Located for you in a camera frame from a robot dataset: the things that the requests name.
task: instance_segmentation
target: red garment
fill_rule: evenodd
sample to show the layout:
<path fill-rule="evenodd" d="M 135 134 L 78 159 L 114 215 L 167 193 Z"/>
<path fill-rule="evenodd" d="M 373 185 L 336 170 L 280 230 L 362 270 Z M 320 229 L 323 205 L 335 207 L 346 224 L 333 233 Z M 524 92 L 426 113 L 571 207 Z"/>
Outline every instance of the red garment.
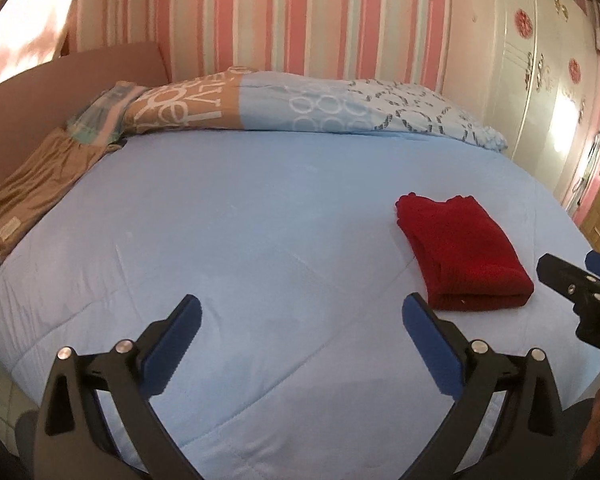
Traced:
<path fill-rule="evenodd" d="M 507 235 L 474 197 L 434 202 L 411 193 L 395 206 L 432 308 L 496 310 L 529 300 L 534 283 Z"/>

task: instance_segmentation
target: floor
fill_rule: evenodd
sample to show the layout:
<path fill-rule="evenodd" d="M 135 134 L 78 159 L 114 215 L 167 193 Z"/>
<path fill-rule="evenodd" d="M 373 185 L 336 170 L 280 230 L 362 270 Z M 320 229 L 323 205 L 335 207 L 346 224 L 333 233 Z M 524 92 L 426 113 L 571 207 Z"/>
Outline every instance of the floor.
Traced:
<path fill-rule="evenodd" d="M 19 416 L 38 407 L 0 368 L 0 439 L 10 453 L 18 454 L 13 428 Z"/>

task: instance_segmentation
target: bed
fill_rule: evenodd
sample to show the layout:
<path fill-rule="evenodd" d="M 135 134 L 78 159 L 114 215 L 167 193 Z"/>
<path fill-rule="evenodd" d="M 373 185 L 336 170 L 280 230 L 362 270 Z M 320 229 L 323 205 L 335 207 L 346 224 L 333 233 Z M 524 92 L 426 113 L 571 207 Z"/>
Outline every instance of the bed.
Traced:
<path fill-rule="evenodd" d="M 88 88 L 72 84 L 83 73 Z M 157 47 L 77 54 L 0 85 L 5 114 L 5 96 L 26 98 L 32 88 L 38 102 L 56 104 L 0 120 L 0 179 L 26 158 L 31 136 L 118 79 L 163 84 Z M 403 299 L 426 294 L 395 224 L 394 203 L 409 192 L 475 196 L 536 284 L 523 308 L 441 317 L 499 352 L 543 348 L 563 405 L 575 402 L 600 370 L 600 352 L 576 339 L 570 304 L 534 269 L 546 252 L 581 266 L 588 243 L 504 156 L 417 134 L 131 138 L 0 266 L 0 361 L 40 402 L 60 347 L 108 350 L 193 294 L 201 329 L 152 405 L 205 478 L 397 479 L 452 402 L 402 326 Z M 123 456 L 137 464 L 112 404 L 102 402 Z M 479 457 L 500 402 L 465 464 Z"/>

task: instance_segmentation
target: silver screw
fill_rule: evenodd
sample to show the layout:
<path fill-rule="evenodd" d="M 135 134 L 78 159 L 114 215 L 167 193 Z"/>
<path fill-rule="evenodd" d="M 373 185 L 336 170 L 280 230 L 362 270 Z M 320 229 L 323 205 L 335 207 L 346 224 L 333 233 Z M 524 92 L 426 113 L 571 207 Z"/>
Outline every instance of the silver screw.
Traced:
<path fill-rule="evenodd" d="M 478 339 L 471 343 L 471 350 L 477 354 L 486 354 L 489 351 L 489 345 Z"/>
<path fill-rule="evenodd" d="M 539 348 L 534 348 L 531 351 L 531 357 L 536 361 L 544 361 L 546 359 L 546 354 Z"/>
<path fill-rule="evenodd" d="M 134 347 L 134 342 L 129 339 L 123 339 L 118 341 L 116 344 L 116 352 L 119 354 L 126 354 Z"/>
<path fill-rule="evenodd" d="M 68 346 L 63 346 L 61 349 L 58 350 L 58 359 L 62 359 L 62 361 L 64 361 L 65 359 L 71 357 L 72 353 L 73 352 Z"/>

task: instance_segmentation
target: headboard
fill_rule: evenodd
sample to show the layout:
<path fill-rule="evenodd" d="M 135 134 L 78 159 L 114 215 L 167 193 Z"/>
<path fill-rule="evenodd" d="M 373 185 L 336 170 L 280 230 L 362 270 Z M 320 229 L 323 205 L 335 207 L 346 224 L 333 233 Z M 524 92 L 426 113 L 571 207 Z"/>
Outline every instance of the headboard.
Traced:
<path fill-rule="evenodd" d="M 53 128 L 116 81 L 168 83 L 157 43 L 129 43 L 71 54 L 0 84 L 0 183 Z"/>

